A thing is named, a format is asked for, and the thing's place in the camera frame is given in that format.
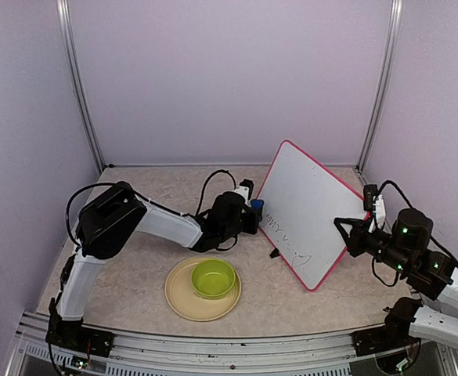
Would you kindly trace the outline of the aluminium corner post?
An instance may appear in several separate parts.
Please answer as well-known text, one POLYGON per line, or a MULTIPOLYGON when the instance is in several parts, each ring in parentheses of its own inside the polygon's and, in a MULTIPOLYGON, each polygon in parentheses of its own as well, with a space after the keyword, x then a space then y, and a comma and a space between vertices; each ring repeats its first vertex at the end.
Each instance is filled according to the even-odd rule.
POLYGON ((371 151, 373 149, 377 130, 380 125, 380 118, 384 108, 384 101, 389 87, 392 65, 398 43, 400 24, 402 20, 402 9, 403 0, 393 0, 391 2, 388 33, 384 47, 380 76, 377 83, 377 90, 375 92, 374 102, 370 112, 368 129, 366 131, 362 149, 356 165, 357 172, 360 175, 364 175, 371 151))
POLYGON ((81 115, 85 137, 87 139, 96 170, 99 173, 102 173, 105 168, 105 161, 99 145, 99 141, 96 136, 95 128, 92 123, 88 101, 85 95, 85 88, 81 76, 81 70, 78 64, 77 49, 70 18, 69 2, 67 0, 57 0, 56 8, 70 71, 70 79, 73 85, 74 96, 78 105, 78 110, 81 115))

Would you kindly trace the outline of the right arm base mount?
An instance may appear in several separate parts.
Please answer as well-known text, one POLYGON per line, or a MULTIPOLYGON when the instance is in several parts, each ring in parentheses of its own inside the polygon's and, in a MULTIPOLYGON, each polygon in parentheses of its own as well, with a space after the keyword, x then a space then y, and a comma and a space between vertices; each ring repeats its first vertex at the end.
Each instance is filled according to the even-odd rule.
POLYGON ((385 326, 373 327, 352 333, 352 341, 357 356, 368 356, 410 344, 414 338, 406 331, 387 329, 385 326))

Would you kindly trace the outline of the blue whiteboard eraser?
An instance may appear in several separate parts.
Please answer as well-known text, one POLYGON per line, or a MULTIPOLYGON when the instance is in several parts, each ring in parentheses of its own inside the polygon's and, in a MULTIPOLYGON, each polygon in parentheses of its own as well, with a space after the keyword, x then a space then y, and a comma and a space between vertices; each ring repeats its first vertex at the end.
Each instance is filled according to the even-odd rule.
POLYGON ((260 222, 262 220, 262 213, 264 208, 265 202, 261 199, 252 199, 250 201, 251 210, 253 211, 254 215, 260 222))

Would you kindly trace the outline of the right aluminium corner post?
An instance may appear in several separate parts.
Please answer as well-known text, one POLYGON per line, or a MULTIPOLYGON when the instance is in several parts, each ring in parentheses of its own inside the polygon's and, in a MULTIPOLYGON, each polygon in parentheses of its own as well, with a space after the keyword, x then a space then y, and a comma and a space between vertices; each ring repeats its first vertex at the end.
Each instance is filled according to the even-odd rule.
POLYGON ((398 43, 400 24, 402 20, 402 9, 403 0, 393 0, 391 2, 388 33, 384 47, 380 76, 377 83, 377 90, 375 92, 374 102, 370 112, 368 129, 366 131, 362 149, 356 165, 357 172, 360 175, 364 175, 371 151, 373 149, 377 130, 380 125, 380 118, 384 108, 384 101, 389 87, 392 65, 398 43))

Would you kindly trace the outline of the aluminium front rail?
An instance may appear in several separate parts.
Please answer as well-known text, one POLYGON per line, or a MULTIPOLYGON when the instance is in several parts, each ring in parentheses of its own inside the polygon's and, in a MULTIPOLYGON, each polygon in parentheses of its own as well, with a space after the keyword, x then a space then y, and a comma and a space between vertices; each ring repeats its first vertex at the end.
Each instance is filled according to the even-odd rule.
POLYGON ((110 329, 106 356, 48 345, 49 318, 24 313, 7 375, 458 375, 453 350, 415 341, 358 355, 347 331, 267 338, 196 338, 110 329))

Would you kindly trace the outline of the left aluminium corner post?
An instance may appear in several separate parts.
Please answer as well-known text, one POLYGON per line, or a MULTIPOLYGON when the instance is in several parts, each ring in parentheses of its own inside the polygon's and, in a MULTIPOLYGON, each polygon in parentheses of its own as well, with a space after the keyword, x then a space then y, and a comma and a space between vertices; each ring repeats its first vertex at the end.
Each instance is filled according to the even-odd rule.
POLYGON ((70 18, 69 2, 67 0, 57 0, 56 8, 70 71, 70 79, 73 85, 74 96, 78 105, 78 110, 81 115, 85 137, 87 139, 96 170, 99 173, 102 173, 105 168, 105 161, 99 145, 99 141, 96 136, 95 128, 92 123, 88 101, 85 95, 85 88, 81 76, 81 70, 78 64, 77 49, 70 18))

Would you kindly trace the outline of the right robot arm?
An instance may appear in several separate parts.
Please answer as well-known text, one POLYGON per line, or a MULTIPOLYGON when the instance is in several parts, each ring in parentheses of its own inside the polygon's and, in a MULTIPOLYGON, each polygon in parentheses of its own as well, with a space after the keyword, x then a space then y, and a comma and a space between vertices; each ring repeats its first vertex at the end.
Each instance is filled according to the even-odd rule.
POLYGON ((353 333, 357 355, 397 349, 416 339, 426 339, 458 349, 458 263, 429 249, 433 222, 421 211, 399 212, 391 233, 374 222, 336 218, 348 253, 364 253, 396 272, 420 298, 400 298, 384 324, 353 333))

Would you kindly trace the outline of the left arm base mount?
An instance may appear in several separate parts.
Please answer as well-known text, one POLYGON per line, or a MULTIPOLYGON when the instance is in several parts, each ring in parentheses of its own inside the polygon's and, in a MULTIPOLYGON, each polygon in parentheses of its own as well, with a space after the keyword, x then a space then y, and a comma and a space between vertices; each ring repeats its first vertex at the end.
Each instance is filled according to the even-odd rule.
POLYGON ((63 349, 108 358, 114 343, 114 334, 84 327, 79 322, 63 321, 49 326, 45 340, 48 344, 63 349))

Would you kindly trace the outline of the beige round plate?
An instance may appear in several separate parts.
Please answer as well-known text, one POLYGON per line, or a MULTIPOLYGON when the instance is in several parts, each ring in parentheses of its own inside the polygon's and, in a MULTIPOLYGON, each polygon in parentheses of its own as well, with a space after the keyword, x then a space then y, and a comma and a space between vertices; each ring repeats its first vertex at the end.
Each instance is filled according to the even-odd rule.
POLYGON ((227 261, 192 257, 177 264, 165 281, 165 298, 181 317, 208 322, 233 310, 240 300, 239 274, 227 261))

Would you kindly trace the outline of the pink framed whiteboard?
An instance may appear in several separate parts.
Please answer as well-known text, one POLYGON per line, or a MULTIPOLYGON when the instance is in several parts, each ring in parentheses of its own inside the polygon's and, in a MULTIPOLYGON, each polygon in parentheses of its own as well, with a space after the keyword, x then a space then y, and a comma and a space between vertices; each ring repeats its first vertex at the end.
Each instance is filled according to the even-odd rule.
POLYGON ((289 140, 279 145, 258 198, 261 231, 310 292, 346 252, 334 220, 368 217, 360 193, 289 140))

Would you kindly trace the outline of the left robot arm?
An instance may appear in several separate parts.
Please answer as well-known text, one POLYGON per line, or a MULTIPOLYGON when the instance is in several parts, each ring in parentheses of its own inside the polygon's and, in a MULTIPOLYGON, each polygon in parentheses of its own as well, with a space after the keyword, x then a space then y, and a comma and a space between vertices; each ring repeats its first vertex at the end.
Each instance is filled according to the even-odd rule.
POLYGON ((72 235, 74 250, 60 276, 58 295, 49 305, 56 333, 73 349, 88 340, 85 305, 100 270, 135 232, 169 240, 198 253, 222 251, 222 244, 241 233, 258 231, 264 202, 251 196, 245 179, 234 190, 215 198, 212 207, 192 215, 166 208, 125 182, 104 183, 105 191, 85 205, 72 235))

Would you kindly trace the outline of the green plastic bowl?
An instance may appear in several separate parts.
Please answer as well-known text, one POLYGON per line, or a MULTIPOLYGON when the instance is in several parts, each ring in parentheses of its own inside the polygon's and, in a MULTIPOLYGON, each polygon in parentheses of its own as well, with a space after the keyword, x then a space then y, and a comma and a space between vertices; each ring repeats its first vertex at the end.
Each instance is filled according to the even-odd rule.
POLYGON ((191 272, 194 290, 204 298, 218 299, 226 296, 235 285, 236 271, 227 262, 210 258, 200 262, 191 272))

